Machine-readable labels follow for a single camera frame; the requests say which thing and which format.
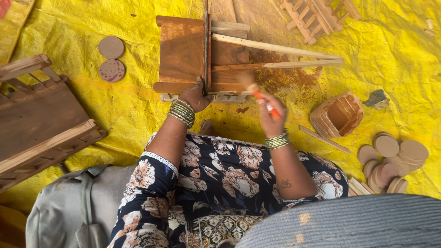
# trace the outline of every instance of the tattoo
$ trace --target tattoo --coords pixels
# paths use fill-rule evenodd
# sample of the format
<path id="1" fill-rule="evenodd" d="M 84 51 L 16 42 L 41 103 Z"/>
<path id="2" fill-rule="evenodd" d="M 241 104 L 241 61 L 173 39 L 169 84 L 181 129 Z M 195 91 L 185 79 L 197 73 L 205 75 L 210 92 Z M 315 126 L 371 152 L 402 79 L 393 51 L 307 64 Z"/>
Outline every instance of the tattoo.
<path id="1" fill-rule="evenodd" d="M 288 183 L 288 179 L 286 181 L 282 180 L 282 188 L 291 188 L 291 183 Z"/>

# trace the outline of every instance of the floral dress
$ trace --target floral dress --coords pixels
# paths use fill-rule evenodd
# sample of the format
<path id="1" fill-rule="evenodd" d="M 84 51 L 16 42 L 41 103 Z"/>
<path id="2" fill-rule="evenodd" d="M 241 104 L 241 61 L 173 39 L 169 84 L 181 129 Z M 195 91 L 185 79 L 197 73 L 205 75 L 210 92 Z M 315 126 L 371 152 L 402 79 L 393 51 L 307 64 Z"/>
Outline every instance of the floral dress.
<path id="1" fill-rule="evenodd" d="M 348 195 L 346 175 L 336 164 L 307 152 L 297 155 L 318 194 L 284 201 L 263 145 L 189 133 L 179 171 L 144 152 L 124 191 L 108 247 L 234 245 L 270 214 Z"/>

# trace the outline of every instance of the paintbrush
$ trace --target paintbrush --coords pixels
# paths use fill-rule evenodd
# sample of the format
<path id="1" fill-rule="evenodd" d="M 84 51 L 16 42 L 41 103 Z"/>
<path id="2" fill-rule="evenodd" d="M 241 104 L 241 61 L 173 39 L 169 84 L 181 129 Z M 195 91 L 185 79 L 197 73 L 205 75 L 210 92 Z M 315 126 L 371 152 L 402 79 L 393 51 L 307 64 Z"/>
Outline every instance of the paintbrush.
<path id="1" fill-rule="evenodd" d="M 251 91 L 251 94 L 256 96 L 257 99 L 263 99 L 263 97 L 260 94 L 260 87 L 254 81 L 254 77 L 252 76 L 251 73 L 249 72 L 239 73 L 238 75 L 236 75 L 236 79 L 240 84 L 242 84 L 245 87 L 247 91 Z M 269 101 L 266 101 L 266 108 L 274 118 L 280 119 L 279 113 Z"/>

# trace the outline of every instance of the orange brush handle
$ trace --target orange brush handle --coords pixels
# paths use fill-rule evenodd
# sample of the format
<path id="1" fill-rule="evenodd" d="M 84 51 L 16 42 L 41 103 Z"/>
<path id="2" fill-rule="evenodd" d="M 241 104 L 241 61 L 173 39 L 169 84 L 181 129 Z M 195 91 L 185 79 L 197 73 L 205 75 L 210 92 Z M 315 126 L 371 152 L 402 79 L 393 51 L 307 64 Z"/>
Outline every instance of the orange brush handle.
<path id="1" fill-rule="evenodd" d="M 257 97 L 257 99 L 263 99 L 263 97 L 260 95 L 260 91 L 256 90 L 253 93 L 251 93 L 253 95 L 255 95 Z M 267 109 L 269 111 L 269 113 L 276 119 L 280 119 L 280 115 L 277 112 L 277 110 L 274 108 L 274 106 L 272 106 L 269 102 L 266 103 Z"/>

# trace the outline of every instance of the bangle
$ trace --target bangle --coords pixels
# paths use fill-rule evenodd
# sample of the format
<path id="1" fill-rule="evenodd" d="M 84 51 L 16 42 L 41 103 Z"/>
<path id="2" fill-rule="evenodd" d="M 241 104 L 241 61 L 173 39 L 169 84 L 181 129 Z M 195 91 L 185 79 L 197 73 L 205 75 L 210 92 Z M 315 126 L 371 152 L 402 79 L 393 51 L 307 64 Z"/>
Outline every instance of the bangle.
<path id="1" fill-rule="evenodd" d="M 179 100 L 179 102 L 185 104 L 187 106 L 186 107 L 180 103 L 177 103 L 176 101 L 177 100 L 172 101 L 172 105 L 170 106 L 170 111 L 167 113 L 167 115 L 176 117 L 183 123 L 187 124 L 188 128 L 191 128 L 194 124 L 194 119 L 195 119 L 194 110 L 188 103 Z"/>
<path id="2" fill-rule="evenodd" d="M 285 132 L 276 137 L 265 139 L 265 146 L 268 150 L 275 150 L 284 147 L 289 144 L 288 132 L 285 128 Z"/>

